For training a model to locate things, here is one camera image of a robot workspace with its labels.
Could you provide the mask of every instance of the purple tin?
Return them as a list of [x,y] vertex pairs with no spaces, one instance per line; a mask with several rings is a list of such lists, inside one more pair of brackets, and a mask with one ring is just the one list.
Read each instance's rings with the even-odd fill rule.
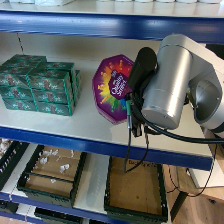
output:
[[131,92],[127,84],[133,61],[124,55],[104,59],[93,80],[93,94],[98,112],[113,124],[127,118],[125,95]]

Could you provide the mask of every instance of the shelf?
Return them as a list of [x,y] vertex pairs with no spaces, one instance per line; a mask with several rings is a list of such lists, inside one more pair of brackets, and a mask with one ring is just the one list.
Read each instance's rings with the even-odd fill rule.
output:
[[[72,117],[46,113],[7,110],[0,99],[0,136],[103,155],[125,157],[127,124],[112,125],[96,110],[91,80],[99,62],[77,62],[82,68],[82,93]],[[173,131],[190,137],[203,137],[189,105],[184,106],[180,126]],[[144,137],[132,137],[131,159],[145,153]],[[209,170],[212,155],[207,145],[177,141],[166,136],[149,136],[146,161]]]
[[29,145],[5,187],[0,192],[0,198],[2,194],[7,194],[8,200],[15,203],[32,205],[78,217],[99,220],[106,223],[126,224],[125,222],[108,218],[103,208],[109,156],[88,154],[73,209],[33,201],[30,200],[23,192],[18,191],[16,188],[17,181],[25,169],[26,163],[29,161],[35,148],[36,145]]
[[181,33],[224,43],[223,4],[78,0],[62,7],[0,4],[0,31],[162,40]]
[[0,216],[26,221],[26,214],[29,208],[29,205],[20,204],[15,214],[0,211]]

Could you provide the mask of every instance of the black basket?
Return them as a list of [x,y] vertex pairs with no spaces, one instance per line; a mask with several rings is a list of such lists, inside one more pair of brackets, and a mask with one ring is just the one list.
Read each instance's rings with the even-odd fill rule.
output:
[[12,171],[20,161],[29,143],[13,141],[0,159],[0,190],[8,181]]
[[85,158],[87,153],[84,153],[84,152],[81,153],[76,174],[74,176],[74,181],[72,182],[73,186],[70,191],[70,196],[66,197],[59,194],[53,194],[53,193],[49,193],[49,192],[45,192],[41,190],[29,189],[25,187],[26,182],[29,179],[29,175],[32,173],[33,167],[35,166],[37,160],[39,159],[43,149],[44,149],[43,145],[37,146],[30,161],[27,163],[25,170],[23,171],[21,177],[19,178],[19,181],[17,183],[17,189],[19,191],[23,191],[31,200],[40,201],[40,202],[44,202],[48,204],[60,205],[67,208],[72,208],[74,205],[74,201],[75,201],[76,193],[78,190],[79,181],[82,175],[82,170],[85,164]]
[[60,213],[60,212],[54,212],[47,209],[42,208],[36,208],[34,215],[36,217],[41,218],[46,223],[51,224],[81,224],[82,218]]
[[15,214],[19,204],[0,200],[0,211]]
[[159,189],[160,189],[161,210],[162,210],[162,215],[156,215],[156,214],[150,214],[146,212],[114,207],[110,205],[110,173],[112,168],[112,160],[113,158],[110,157],[108,174],[107,174],[106,191],[104,196],[104,209],[107,212],[108,217],[112,219],[118,219],[121,221],[130,222],[130,223],[138,223],[138,224],[167,222],[168,208],[167,208],[166,191],[164,187],[162,166],[160,164],[156,164],[157,172],[158,172],[158,180],[159,180]]

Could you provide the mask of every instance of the wire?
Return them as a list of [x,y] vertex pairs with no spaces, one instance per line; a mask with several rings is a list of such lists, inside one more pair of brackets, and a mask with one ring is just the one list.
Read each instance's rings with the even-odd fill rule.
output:
[[145,134],[145,139],[146,139],[147,147],[146,147],[145,154],[142,157],[141,161],[139,161],[135,166],[133,166],[129,170],[126,170],[126,165],[127,165],[128,159],[129,159],[130,146],[131,146],[131,129],[129,129],[128,150],[127,150],[127,153],[126,153],[126,156],[125,156],[125,159],[124,159],[124,163],[123,163],[123,172],[124,173],[129,173],[130,171],[136,169],[138,166],[140,166],[144,162],[145,157],[147,156],[147,153],[148,153],[148,150],[149,150],[149,140],[148,140],[148,135],[147,134]]
[[166,193],[167,193],[167,194],[172,193],[172,192],[174,192],[176,189],[177,189],[177,188],[175,187],[173,190],[171,190],[171,191],[167,191]]
[[155,131],[164,134],[170,138],[174,138],[176,140],[180,140],[180,141],[184,141],[184,142],[190,142],[190,143],[198,143],[198,144],[223,144],[224,143],[224,139],[223,138],[219,138],[219,139],[208,139],[208,138],[191,138],[191,137],[185,137],[185,136],[181,136],[181,135],[176,135],[173,134],[171,132],[168,132],[167,130],[163,130],[159,127],[157,127],[156,125],[152,124],[151,122],[149,122],[148,120],[146,120],[144,118],[144,116],[141,113],[141,110],[138,106],[138,102],[136,101],[135,98],[135,93],[133,92],[132,95],[132,99],[134,101],[134,104],[137,108],[137,112],[139,114],[139,116],[142,118],[142,120],[148,125],[150,126],[152,129],[154,129]]
[[[187,197],[195,198],[195,197],[198,197],[199,195],[201,195],[204,192],[204,190],[207,187],[207,184],[208,184],[208,182],[210,180],[210,177],[212,175],[213,167],[214,167],[214,164],[215,164],[216,151],[217,151],[217,144],[215,146],[215,152],[214,152],[214,156],[213,156],[212,166],[211,166],[211,169],[210,169],[210,174],[209,174],[208,179],[207,179],[207,181],[205,183],[205,186],[203,187],[203,189],[201,190],[201,192],[199,192],[198,194],[196,194],[196,195],[189,195],[189,194],[187,194]],[[169,167],[169,174],[170,174],[170,180],[171,180],[173,186],[175,187],[172,191],[178,190],[179,192],[181,192],[180,189],[173,182],[173,179],[172,179],[171,173],[170,173],[170,167]]]

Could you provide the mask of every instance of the gray robot arm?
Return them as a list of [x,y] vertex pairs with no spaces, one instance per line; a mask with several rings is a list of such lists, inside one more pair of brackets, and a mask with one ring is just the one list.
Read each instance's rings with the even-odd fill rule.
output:
[[166,129],[177,128],[188,90],[195,121],[223,138],[224,61],[183,35],[167,36],[157,61],[157,74],[143,95],[144,117]]

